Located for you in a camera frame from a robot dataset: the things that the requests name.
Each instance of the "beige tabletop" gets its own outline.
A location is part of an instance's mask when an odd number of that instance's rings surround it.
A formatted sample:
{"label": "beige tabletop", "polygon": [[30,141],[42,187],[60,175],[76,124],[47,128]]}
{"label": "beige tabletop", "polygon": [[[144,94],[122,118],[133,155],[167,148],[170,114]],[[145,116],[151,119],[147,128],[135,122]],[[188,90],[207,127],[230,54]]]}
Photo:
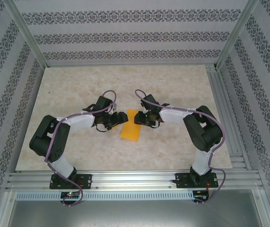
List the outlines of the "beige tabletop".
{"label": "beige tabletop", "polygon": [[[206,105],[218,113],[205,67],[98,66],[46,68],[16,170],[48,170],[29,142],[45,115],[64,117],[96,103],[106,90],[117,93],[117,111],[141,110],[134,94],[140,88],[160,103],[184,108]],[[64,151],[78,170],[188,169],[195,147],[185,126],[165,122],[158,129],[141,127],[139,141],[121,139],[122,125],[107,133],[95,128],[69,135]],[[232,168],[226,144],[213,157],[214,167]]]}

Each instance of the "wall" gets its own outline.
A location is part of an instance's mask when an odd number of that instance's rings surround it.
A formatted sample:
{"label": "wall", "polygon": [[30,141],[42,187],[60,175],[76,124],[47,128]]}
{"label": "wall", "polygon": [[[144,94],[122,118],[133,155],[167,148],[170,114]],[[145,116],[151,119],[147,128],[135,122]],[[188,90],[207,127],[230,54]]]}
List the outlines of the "wall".
{"label": "wall", "polygon": [[270,200],[270,1],[258,2],[221,74],[250,162]]}
{"label": "wall", "polygon": [[247,0],[17,0],[50,66],[215,63]]}
{"label": "wall", "polygon": [[15,170],[43,70],[0,0],[0,199]]}

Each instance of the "orange sponge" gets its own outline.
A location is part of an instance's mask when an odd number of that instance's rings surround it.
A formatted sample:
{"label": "orange sponge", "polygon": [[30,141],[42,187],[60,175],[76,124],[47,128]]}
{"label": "orange sponge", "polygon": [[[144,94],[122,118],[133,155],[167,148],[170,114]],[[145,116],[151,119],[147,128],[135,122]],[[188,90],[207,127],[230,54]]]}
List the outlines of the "orange sponge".
{"label": "orange sponge", "polygon": [[141,125],[134,123],[135,115],[138,113],[138,110],[127,111],[127,117],[129,119],[128,122],[123,124],[123,128],[120,134],[121,138],[125,138],[128,140],[138,141]]}

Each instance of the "purple cable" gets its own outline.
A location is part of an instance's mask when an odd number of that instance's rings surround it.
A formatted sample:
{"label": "purple cable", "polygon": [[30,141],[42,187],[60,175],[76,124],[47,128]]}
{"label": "purple cable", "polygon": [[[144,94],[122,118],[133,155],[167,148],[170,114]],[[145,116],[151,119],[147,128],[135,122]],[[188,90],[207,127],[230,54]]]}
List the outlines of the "purple cable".
{"label": "purple cable", "polygon": [[205,202],[203,202],[203,201],[199,202],[199,204],[204,204],[204,203],[206,203],[206,202],[211,201],[214,197],[216,197],[217,193],[218,193],[218,192],[220,191],[220,189],[222,188],[222,186],[223,186],[223,184],[224,184],[224,182],[225,182],[225,179],[226,179],[226,173],[225,173],[225,171],[224,171],[223,169],[220,169],[220,168],[213,168],[213,167],[210,166],[212,157],[214,156],[214,152],[215,152],[218,148],[220,148],[220,147],[223,145],[224,141],[225,141],[225,129],[224,129],[223,126],[220,124],[220,122],[218,122],[215,118],[213,118],[212,116],[210,116],[210,115],[208,115],[208,114],[206,114],[206,113],[203,113],[203,112],[200,112],[200,111],[196,111],[196,110],[183,109],[183,108],[179,108],[179,107],[169,107],[169,106],[158,105],[158,104],[152,103],[152,102],[147,101],[147,100],[145,100],[144,98],[142,98],[140,95],[138,95],[138,91],[139,91],[139,92],[142,92],[145,96],[146,96],[146,93],[145,93],[144,91],[142,91],[141,89],[136,89],[136,90],[135,90],[136,96],[137,96],[139,99],[141,99],[141,101],[143,101],[143,102],[146,102],[146,103],[148,103],[148,104],[151,104],[151,105],[154,105],[154,106],[163,108],[163,109],[180,110],[180,111],[185,111],[185,112],[190,112],[190,113],[201,114],[201,115],[203,115],[203,116],[205,116],[205,117],[210,118],[211,120],[213,120],[213,121],[218,125],[218,127],[220,128],[220,130],[222,131],[222,141],[220,142],[220,144],[219,144],[217,147],[215,147],[215,148],[212,150],[212,152],[211,152],[211,154],[210,154],[210,157],[209,157],[208,165],[209,165],[209,167],[210,167],[211,169],[213,169],[213,170],[221,171],[221,172],[223,173],[223,180],[222,180],[222,183],[220,184],[220,186],[218,187],[218,189],[217,189],[217,190],[214,192],[214,194],[212,195],[212,197],[210,197],[210,198],[209,198],[207,201],[205,201]]}
{"label": "purple cable", "polygon": [[61,123],[63,123],[64,121],[66,121],[66,120],[69,119],[69,118],[76,117],[76,116],[81,116],[81,115],[97,114],[97,113],[100,113],[100,112],[103,112],[103,111],[108,110],[110,107],[112,107],[112,106],[114,105],[114,103],[116,102],[116,99],[117,99],[117,94],[116,94],[116,92],[114,92],[113,90],[107,90],[107,91],[105,91],[105,92],[102,94],[102,96],[104,96],[104,95],[105,95],[106,93],[108,93],[108,92],[113,92],[113,94],[114,94],[114,96],[115,96],[113,102],[112,102],[108,107],[106,107],[106,108],[104,108],[104,109],[102,109],[102,110],[93,111],[93,112],[87,112],[87,113],[75,113],[75,114],[72,114],[72,115],[70,115],[70,116],[67,116],[67,117],[61,119],[61,121],[59,121],[59,122],[57,123],[56,127],[55,127],[55,130],[54,130],[54,133],[53,133],[53,136],[52,136],[52,139],[51,139],[49,148],[48,148],[48,150],[47,150],[47,152],[46,152],[46,155],[45,155],[44,162],[48,165],[48,167],[49,167],[52,171],[54,171],[54,173],[56,173],[57,176],[61,177],[62,179],[66,180],[66,181],[70,182],[71,184],[75,185],[76,187],[78,187],[78,188],[79,188],[79,192],[81,193],[80,199],[79,199],[78,201],[76,201],[75,203],[70,204],[70,205],[67,205],[67,204],[64,203],[64,201],[65,201],[65,198],[64,198],[63,201],[62,201],[63,206],[69,206],[69,207],[72,207],[72,206],[75,206],[75,205],[79,204],[79,203],[82,201],[82,199],[83,199],[83,190],[82,190],[82,188],[81,188],[78,184],[76,184],[75,182],[73,182],[73,181],[71,181],[70,179],[66,178],[65,176],[59,174],[59,173],[51,166],[51,164],[48,162],[48,159],[49,159],[49,156],[50,156],[50,153],[51,153],[51,149],[52,149],[52,147],[53,147],[53,143],[54,143],[54,140],[55,140],[55,137],[56,137],[58,128],[59,128],[59,126],[61,125]]}

